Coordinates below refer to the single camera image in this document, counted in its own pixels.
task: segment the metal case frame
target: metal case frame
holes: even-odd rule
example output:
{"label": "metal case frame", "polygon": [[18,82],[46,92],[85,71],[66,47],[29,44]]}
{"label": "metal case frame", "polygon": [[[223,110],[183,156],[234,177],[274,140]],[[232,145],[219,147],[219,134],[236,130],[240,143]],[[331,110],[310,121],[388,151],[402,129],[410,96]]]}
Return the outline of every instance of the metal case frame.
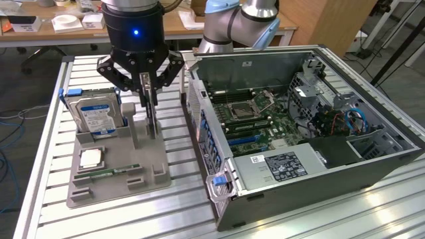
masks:
{"label": "metal case frame", "polygon": [[[239,169],[227,145],[227,139],[222,131],[219,120],[215,116],[212,103],[208,96],[203,94],[206,86],[200,80],[196,80],[199,79],[198,74],[191,70],[198,67],[196,62],[203,60],[204,57],[222,57],[240,54],[270,54],[276,51],[283,53],[311,51],[318,54],[331,69],[343,77],[347,88],[358,93],[363,100],[378,110],[380,118],[384,119],[395,127],[395,130],[411,140],[411,143],[415,144],[414,149],[396,153],[390,157],[384,156],[344,167],[330,169],[316,175],[303,176],[296,180],[291,180],[291,183],[282,182],[272,186],[248,191],[240,180]],[[338,57],[324,46],[271,48],[263,52],[251,52],[251,50],[246,50],[232,54],[186,54],[185,58],[187,68],[191,71],[188,108],[192,115],[192,122],[188,122],[188,126],[194,127],[192,132],[196,132],[196,135],[192,134],[192,138],[196,138],[194,142],[200,146],[198,139],[200,137],[200,125],[204,117],[208,121],[210,128],[212,129],[211,133],[214,141],[219,148],[218,154],[222,159],[226,159],[224,165],[228,172],[231,172],[230,175],[234,180],[234,188],[231,188],[230,192],[226,194],[228,196],[227,199],[218,202],[215,205],[219,231],[240,227],[247,223],[371,187],[395,169],[411,163],[423,154],[425,142],[420,139],[419,134],[414,132],[412,125],[410,123],[407,124],[406,121],[402,121],[399,114],[403,115],[404,113],[395,105],[391,105],[390,108],[383,106],[383,103],[370,95],[367,89],[371,88],[371,85],[355,71],[347,71],[340,68],[342,63],[339,62]],[[203,155],[200,147],[195,148],[199,151],[198,155]],[[200,165],[202,167],[206,167],[207,175],[211,175],[212,172],[210,172],[210,166],[206,165],[204,160],[200,161]]]}

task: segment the motherboard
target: motherboard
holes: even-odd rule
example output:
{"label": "motherboard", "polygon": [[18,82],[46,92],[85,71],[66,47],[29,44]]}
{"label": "motherboard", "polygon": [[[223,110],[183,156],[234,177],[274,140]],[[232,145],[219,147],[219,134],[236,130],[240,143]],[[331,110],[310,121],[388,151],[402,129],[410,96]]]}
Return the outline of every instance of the motherboard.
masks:
{"label": "motherboard", "polygon": [[296,145],[304,139],[287,101],[274,90],[210,95],[235,157]]}

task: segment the sticker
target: sticker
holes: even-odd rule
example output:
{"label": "sticker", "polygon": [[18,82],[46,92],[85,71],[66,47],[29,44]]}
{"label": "sticker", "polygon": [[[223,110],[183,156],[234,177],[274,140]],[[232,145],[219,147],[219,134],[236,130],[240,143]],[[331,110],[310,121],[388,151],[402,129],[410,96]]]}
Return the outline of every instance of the sticker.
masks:
{"label": "sticker", "polygon": [[243,126],[243,127],[236,127],[235,130],[247,129],[247,128],[252,128],[252,127],[254,127],[252,125],[247,125],[247,126]]}
{"label": "sticker", "polygon": [[242,66],[243,66],[243,67],[252,66],[252,61],[244,61],[244,62],[242,63]]}
{"label": "sticker", "polygon": [[251,157],[252,163],[264,162],[264,155]]}
{"label": "sticker", "polygon": [[268,129],[268,133],[271,134],[272,137],[275,137],[275,134],[270,129]]}
{"label": "sticker", "polygon": [[110,134],[115,131],[114,119],[109,116],[110,111],[109,105],[82,107],[86,124],[93,134]]}
{"label": "sticker", "polygon": [[3,27],[2,27],[2,32],[6,33],[7,31],[10,31],[13,29],[13,24],[9,20],[6,20]]}
{"label": "sticker", "polygon": [[258,123],[255,123],[255,127],[258,127],[258,126],[263,126],[263,125],[267,125],[268,124],[268,121],[264,121],[264,122],[258,122]]}
{"label": "sticker", "polygon": [[278,182],[308,174],[295,152],[267,157],[266,162]]}

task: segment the chair wheel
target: chair wheel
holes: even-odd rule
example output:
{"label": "chair wheel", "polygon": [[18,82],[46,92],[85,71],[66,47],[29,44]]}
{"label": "chair wheel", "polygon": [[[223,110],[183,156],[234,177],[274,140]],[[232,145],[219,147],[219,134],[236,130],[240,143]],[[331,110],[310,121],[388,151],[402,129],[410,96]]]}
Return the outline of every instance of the chair wheel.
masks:
{"label": "chair wheel", "polygon": [[27,48],[25,48],[25,47],[18,47],[17,50],[18,50],[18,52],[21,54],[26,54],[27,53]]}
{"label": "chair wheel", "polygon": [[98,50],[98,45],[91,44],[91,49],[93,49],[93,51],[97,51]]}
{"label": "chair wheel", "polygon": [[25,75],[31,75],[33,74],[33,69],[31,68],[22,68],[21,71],[25,73]]}

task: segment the red cable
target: red cable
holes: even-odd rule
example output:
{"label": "red cable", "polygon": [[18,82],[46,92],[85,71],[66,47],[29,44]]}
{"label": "red cable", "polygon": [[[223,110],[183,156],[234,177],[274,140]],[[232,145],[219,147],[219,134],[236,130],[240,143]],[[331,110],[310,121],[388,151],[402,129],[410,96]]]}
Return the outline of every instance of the red cable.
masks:
{"label": "red cable", "polygon": [[340,114],[336,114],[335,117],[334,117],[331,135],[334,135],[335,121],[336,121],[339,115],[340,115]]}

